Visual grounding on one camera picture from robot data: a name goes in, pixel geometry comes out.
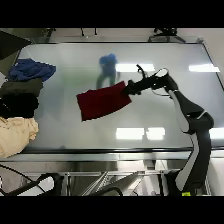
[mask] pile of clothing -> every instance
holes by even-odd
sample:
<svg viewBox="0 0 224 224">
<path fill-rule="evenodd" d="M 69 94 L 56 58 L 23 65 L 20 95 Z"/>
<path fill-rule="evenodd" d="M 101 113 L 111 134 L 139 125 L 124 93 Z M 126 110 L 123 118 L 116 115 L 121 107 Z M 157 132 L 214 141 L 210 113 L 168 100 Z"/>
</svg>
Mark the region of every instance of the pile of clothing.
<svg viewBox="0 0 224 224">
<path fill-rule="evenodd" d="M 56 71 L 56 66 L 18 59 L 0 88 L 0 157 L 20 153 L 29 140 L 34 140 L 38 123 L 34 111 L 43 82 Z"/>
</svg>

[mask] beige cloth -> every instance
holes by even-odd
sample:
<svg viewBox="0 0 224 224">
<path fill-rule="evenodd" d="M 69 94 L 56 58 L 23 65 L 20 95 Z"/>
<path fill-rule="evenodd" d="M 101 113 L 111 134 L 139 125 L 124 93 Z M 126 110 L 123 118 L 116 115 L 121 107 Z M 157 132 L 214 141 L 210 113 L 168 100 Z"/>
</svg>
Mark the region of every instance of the beige cloth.
<svg viewBox="0 0 224 224">
<path fill-rule="evenodd" d="M 7 158 L 20 153 L 29 140 L 34 140 L 38 132 L 38 123 L 34 118 L 0 117 L 0 157 Z"/>
</svg>

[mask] floor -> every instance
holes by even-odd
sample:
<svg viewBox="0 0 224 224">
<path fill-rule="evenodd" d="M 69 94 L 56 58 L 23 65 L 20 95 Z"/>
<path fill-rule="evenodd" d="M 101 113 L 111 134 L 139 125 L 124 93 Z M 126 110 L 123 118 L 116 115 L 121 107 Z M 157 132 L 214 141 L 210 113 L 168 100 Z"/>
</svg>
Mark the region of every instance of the floor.
<svg viewBox="0 0 224 224">
<path fill-rule="evenodd" d="M 93 28 L 85 28 L 84 33 L 86 36 L 93 36 Z M 224 29 L 223 28 L 178 28 L 179 36 L 200 36 L 206 41 L 211 55 L 219 67 L 222 74 L 224 74 Z M 97 28 L 97 35 L 108 40 L 111 37 L 128 37 L 139 38 L 147 40 L 150 35 L 153 35 L 153 28 Z M 69 38 L 81 37 L 80 28 L 56 28 L 52 33 L 52 38 L 60 36 L 67 36 Z M 120 169 L 144 169 L 145 164 L 140 162 L 125 162 L 125 163 L 71 163 L 71 162 L 5 162 L 4 165 L 10 166 L 20 172 L 63 172 L 63 171 L 103 171 L 107 169 L 120 170 Z M 11 191 L 15 189 L 19 183 L 20 178 L 18 175 L 10 171 L 0 168 L 0 176 L 3 178 L 4 190 Z"/>
</svg>

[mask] glossy table surface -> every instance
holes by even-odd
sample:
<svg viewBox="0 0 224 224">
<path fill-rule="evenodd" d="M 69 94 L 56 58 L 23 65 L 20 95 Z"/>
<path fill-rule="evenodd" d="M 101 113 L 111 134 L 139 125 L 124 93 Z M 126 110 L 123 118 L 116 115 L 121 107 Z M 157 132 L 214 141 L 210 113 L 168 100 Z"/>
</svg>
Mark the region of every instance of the glossy table surface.
<svg viewBox="0 0 224 224">
<path fill-rule="evenodd" d="M 224 127 L 224 93 L 216 72 L 192 72 L 189 66 L 211 64 L 203 44 L 177 43 L 58 43 L 33 44 L 23 48 L 19 58 L 32 58 L 57 67 L 39 96 L 35 119 L 39 133 L 26 151 L 120 148 L 178 149 L 192 147 L 176 121 L 173 101 L 145 90 L 131 96 L 132 103 L 108 116 L 81 121 L 76 95 L 96 89 L 101 74 L 99 59 L 113 53 L 125 64 L 120 80 L 138 81 L 130 64 L 150 64 L 155 71 L 167 68 L 180 91 L 214 118 L 215 128 Z M 106 79 L 102 87 L 109 86 Z M 166 94 L 164 90 L 156 93 Z M 212 139 L 212 146 L 224 146 L 224 139 Z"/>
</svg>

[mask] robotic arm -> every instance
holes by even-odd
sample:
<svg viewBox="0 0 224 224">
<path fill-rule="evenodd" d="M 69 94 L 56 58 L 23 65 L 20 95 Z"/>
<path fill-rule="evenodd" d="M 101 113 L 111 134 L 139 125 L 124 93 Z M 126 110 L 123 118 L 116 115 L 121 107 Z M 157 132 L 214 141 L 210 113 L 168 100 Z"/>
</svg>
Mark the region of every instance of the robotic arm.
<svg viewBox="0 0 224 224">
<path fill-rule="evenodd" d="M 188 100 L 178 89 L 176 82 L 169 75 L 167 69 L 161 69 L 154 75 L 147 77 L 144 70 L 137 65 L 138 72 L 143 79 L 134 83 L 128 81 L 124 94 L 141 94 L 142 90 L 151 88 L 156 90 L 164 88 L 174 101 L 177 121 L 183 133 L 188 134 L 193 143 L 191 152 L 185 167 L 177 172 L 166 174 L 169 195 L 181 195 L 182 192 L 195 194 L 207 175 L 210 154 L 211 139 L 209 129 L 214 125 L 213 118 L 202 107 Z"/>
</svg>

